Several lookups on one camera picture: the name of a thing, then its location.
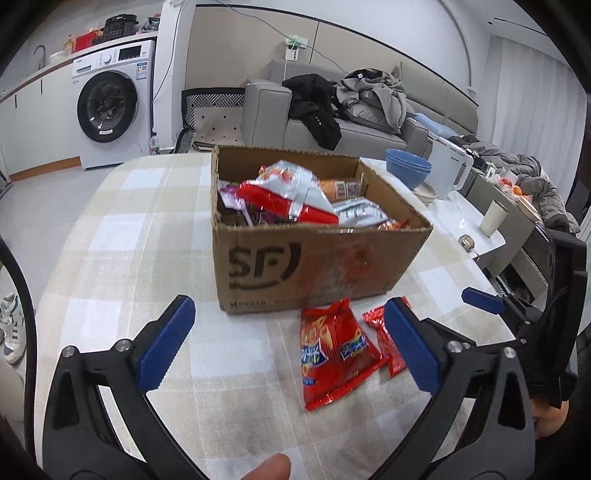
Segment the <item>cardboard box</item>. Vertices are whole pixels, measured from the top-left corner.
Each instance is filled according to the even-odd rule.
[[[223,218],[217,181],[257,177],[261,165],[287,160],[319,180],[360,178],[364,196],[409,229],[381,231],[338,225],[249,228]],[[228,313],[291,310],[390,291],[433,227],[358,158],[269,148],[216,147],[212,153],[213,261],[220,308]]]

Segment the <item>qr code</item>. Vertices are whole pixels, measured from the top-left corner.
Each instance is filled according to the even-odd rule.
[[[345,200],[347,198],[349,198],[347,196],[348,193],[348,186],[344,181],[336,181],[335,182],[335,187],[336,187],[336,198],[337,200]]]
[[[347,198],[354,198],[361,195],[361,182],[350,181],[347,182]]]

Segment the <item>sf logo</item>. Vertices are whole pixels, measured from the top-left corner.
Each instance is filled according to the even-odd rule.
[[[256,250],[234,247],[229,251],[230,284],[236,290],[260,290],[279,285],[291,277],[300,263],[301,245],[262,247]]]

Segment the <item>washing machine control panel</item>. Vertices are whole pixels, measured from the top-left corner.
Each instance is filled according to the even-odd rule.
[[[153,48],[153,40],[144,40],[106,48],[74,60],[72,77],[105,67],[115,67],[127,63],[148,60]]]

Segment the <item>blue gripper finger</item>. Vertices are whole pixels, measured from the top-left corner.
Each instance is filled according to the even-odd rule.
[[[142,393],[156,390],[195,323],[195,303],[185,297],[138,361],[136,384]]]
[[[407,312],[409,316],[414,316],[410,309]],[[440,363],[409,316],[395,300],[388,300],[384,305],[386,330],[404,358],[408,371],[419,389],[435,394],[441,384]]]
[[[494,315],[505,313],[505,304],[502,298],[472,287],[468,287],[462,292],[462,300],[468,305]]]

